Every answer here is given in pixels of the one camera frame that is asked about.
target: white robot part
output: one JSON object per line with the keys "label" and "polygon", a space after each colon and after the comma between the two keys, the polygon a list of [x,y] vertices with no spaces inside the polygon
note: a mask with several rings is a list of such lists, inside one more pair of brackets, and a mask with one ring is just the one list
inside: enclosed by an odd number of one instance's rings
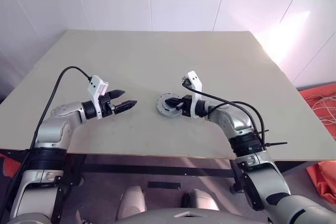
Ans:
{"label": "white robot part", "polygon": [[101,95],[105,95],[108,86],[108,82],[103,81],[99,76],[96,75],[92,76],[92,79],[89,83],[88,92],[90,99],[96,109],[98,120],[102,118],[98,98]]}
{"label": "white robot part", "polygon": [[[194,90],[197,90],[199,92],[202,91],[202,83],[201,80],[199,79],[199,77],[197,76],[196,72],[190,71],[188,72],[183,78],[182,80],[184,81],[185,79],[189,79],[190,83],[191,83],[191,88]],[[196,103],[198,100],[202,99],[202,95],[194,93],[193,94],[193,101],[191,104],[191,108],[190,108],[190,116],[192,118],[198,118],[198,115],[195,114],[195,107],[196,107]]]}
{"label": "white robot part", "polygon": [[147,211],[145,196],[140,186],[132,186],[121,197],[116,221]]}
{"label": "white robot part", "polygon": [[219,211],[216,201],[210,194],[199,189],[194,189],[189,194],[192,208],[201,208]]}

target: black table leg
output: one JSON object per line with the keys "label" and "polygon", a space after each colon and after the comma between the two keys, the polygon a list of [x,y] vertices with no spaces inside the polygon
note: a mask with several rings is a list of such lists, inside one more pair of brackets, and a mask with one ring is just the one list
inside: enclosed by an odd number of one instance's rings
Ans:
{"label": "black table leg", "polygon": [[67,154],[65,159],[63,184],[78,186],[81,181],[82,166],[86,154]]}
{"label": "black table leg", "polygon": [[234,179],[235,179],[234,184],[232,186],[230,186],[230,191],[233,194],[243,193],[244,190],[243,190],[243,187],[242,187],[242,185],[241,185],[241,183],[239,181],[239,178],[240,178],[240,176],[242,174],[242,172],[241,172],[242,170],[240,170],[238,168],[237,163],[236,163],[235,160],[231,160],[230,159],[230,165],[231,165],[231,169],[232,169],[232,171],[234,173]]}

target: table top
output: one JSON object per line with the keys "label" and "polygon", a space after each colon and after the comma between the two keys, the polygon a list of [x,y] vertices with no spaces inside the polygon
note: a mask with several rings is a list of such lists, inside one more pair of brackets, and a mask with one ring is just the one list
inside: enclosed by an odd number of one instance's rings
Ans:
{"label": "table top", "polygon": [[[218,125],[184,116],[169,119],[156,110],[163,93],[191,94],[181,78],[195,70],[204,92],[259,110],[269,129],[266,142],[288,142],[268,148],[274,160],[336,158],[333,138],[247,31],[68,31],[0,105],[0,148],[29,147],[56,79],[70,65],[97,74],[110,83],[108,90],[125,90],[113,104],[138,101],[129,111],[77,128],[70,153],[235,158]],[[50,110],[87,100],[87,80],[70,70]]]}

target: floor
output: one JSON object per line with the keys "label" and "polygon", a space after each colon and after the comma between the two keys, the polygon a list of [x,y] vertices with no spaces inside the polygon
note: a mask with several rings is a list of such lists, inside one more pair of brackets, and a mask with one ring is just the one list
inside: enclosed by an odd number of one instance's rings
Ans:
{"label": "floor", "polygon": [[[86,162],[90,164],[229,168],[228,160],[224,159],[92,155],[88,156]],[[229,186],[233,183],[231,178],[108,173],[84,173],[83,176],[85,178],[84,184],[72,189],[71,195],[64,205],[61,224],[75,224],[77,210],[79,210],[81,217],[88,222],[94,224],[114,223],[119,199],[123,192],[133,185],[139,185],[143,189],[148,210],[179,207],[182,195],[198,188],[210,193],[221,210],[227,210],[263,222],[267,220],[262,212],[253,211],[247,205],[244,194],[233,195],[229,191]],[[336,206],[319,197],[306,170],[288,175],[285,179],[292,194],[305,196],[330,210],[336,211]],[[7,179],[4,177],[0,179],[2,185],[6,181]],[[181,183],[181,188],[148,188],[148,181]]]}

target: white cable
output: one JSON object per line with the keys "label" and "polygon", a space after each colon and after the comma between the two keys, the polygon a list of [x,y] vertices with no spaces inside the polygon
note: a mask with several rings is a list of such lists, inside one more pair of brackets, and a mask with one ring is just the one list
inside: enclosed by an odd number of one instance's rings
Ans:
{"label": "white cable", "polygon": [[318,116],[321,120],[323,125],[336,125],[336,107],[331,107],[326,105],[326,101],[333,101],[336,102],[336,95],[332,95],[329,97],[324,97],[320,94],[312,94],[306,98],[306,100],[310,99],[311,97],[319,97],[320,99],[311,106],[312,110],[315,112],[317,110],[325,109],[328,111],[329,115],[325,116]]}

